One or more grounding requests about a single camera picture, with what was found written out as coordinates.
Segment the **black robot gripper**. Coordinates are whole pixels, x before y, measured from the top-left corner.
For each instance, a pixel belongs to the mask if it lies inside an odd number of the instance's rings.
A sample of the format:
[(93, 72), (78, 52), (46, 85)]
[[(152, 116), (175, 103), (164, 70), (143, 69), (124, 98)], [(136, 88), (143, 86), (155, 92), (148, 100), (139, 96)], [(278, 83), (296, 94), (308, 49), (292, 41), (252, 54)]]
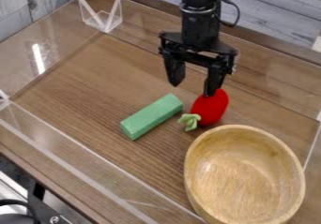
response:
[(233, 27), (236, 22), (220, 19), (220, 4), (205, 7), (180, 6), (180, 32), (159, 34), (159, 53), (164, 59), (168, 82), (177, 86), (185, 78), (185, 64), (208, 68), (203, 95), (212, 97), (220, 88), (224, 75), (232, 73), (236, 50), (219, 39), (220, 25)]

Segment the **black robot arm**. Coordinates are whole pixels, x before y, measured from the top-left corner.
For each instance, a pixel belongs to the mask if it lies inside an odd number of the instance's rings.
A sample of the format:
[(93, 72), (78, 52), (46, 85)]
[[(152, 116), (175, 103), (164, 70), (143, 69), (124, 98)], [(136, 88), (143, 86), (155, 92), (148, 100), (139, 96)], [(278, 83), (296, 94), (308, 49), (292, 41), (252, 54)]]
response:
[(168, 82), (177, 86), (185, 78), (185, 64), (207, 69), (203, 95), (212, 97), (225, 75), (232, 73), (237, 50), (219, 39), (220, 25), (233, 27), (240, 18), (231, 0), (181, 0), (179, 32), (160, 32), (161, 54)]

